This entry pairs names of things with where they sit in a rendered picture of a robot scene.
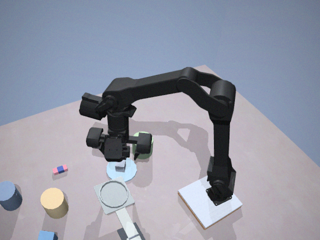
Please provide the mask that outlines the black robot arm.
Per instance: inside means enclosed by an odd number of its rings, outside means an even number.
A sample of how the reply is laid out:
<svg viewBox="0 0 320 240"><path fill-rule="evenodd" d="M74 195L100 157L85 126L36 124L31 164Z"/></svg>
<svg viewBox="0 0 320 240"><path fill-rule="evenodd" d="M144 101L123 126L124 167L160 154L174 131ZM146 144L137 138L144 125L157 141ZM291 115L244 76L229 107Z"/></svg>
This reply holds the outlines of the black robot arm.
<svg viewBox="0 0 320 240"><path fill-rule="evenodd" d="M210 88L210 93L201 87ZM214 156L210 156L206 193L215 206L232 199L236 171L229 157L230 122L234 113L236 87L227 80L193 67L185 67L139 79L122 77L114 79L101 96L82 96L79 113L101 121L107 116L108 125L115 130L124 129L136 107L131 105L141 99L183 92L202 109L208 111L213 123ZM105 134L104 157L107 162L122 162L130 157L123 135ZM208 191L207 191L208 190Z"/></svg>

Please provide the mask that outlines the light blue round dish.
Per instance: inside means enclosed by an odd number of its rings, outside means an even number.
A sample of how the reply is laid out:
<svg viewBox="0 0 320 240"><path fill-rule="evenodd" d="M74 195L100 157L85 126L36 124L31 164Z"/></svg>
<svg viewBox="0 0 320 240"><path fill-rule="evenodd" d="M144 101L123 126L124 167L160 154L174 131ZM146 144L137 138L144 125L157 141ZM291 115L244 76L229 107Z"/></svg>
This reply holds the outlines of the light blue round dish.
<svg viewBox="0 0 320 240"><path fill-rule="evenodd" d="M106 167L106 173L107 173L108 177L112 180L112 179L115 179L115 178L122 176L122 178L125 182L128 182L133 177L135 177L135 175L137 173L137 166L136 166L135 162L133 160L131 160L130 158L126 158L125 163L126 163L125 172L119 172L119 171L116 171L116 169L115 169L116 162L114 162L114 161L109 162Z"/></svg>

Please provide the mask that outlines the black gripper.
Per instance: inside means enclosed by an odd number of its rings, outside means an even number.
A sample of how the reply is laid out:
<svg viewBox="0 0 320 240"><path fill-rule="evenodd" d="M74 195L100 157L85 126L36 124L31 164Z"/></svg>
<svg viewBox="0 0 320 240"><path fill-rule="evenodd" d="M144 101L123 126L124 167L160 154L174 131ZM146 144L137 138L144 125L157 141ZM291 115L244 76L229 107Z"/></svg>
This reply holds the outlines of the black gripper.
<svg viewBox="0 0 320 240"><path fill-rule="evenodd" d="M151 153L152 135L150 133L139 132L138 136L129 135L129 124L123 129L112 129L108 125L108 134L115 138L118 135L123 135L125 138L125 144L136 145L134 161L137 159L139 154ZM86 145L95 149L99 149L103 154L104 150L104 138L103 128L91 127L88 131L86 138Z"/></svg>

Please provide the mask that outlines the beige cylinder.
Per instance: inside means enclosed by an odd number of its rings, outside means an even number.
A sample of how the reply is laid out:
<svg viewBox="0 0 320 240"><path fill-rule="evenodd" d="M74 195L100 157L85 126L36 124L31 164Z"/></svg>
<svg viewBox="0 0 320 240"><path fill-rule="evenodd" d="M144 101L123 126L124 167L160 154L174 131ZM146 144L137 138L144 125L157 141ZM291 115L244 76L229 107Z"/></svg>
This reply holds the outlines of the beige cylinder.
<svg viewBox="0 0 320 240"><path fill-rule="evenodd" d="M40 202L46 213L53 219L64 217L69 210L65 196L58 188L49 188L44 191L40 197Z"/></svg>

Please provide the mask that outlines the blue cylinder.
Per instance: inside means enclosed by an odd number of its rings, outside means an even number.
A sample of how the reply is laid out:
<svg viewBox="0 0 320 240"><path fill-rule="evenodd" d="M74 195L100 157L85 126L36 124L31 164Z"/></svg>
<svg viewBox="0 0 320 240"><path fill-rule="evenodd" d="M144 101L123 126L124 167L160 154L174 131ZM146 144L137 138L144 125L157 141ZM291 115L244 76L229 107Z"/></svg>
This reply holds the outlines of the blue cylinder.
<svg viewBox="0 0 320 240"><path fill-rule="evenodd" d="M14 211L22 204L22 196L10 181L0 183L0 204L7 211Z"/></svg>

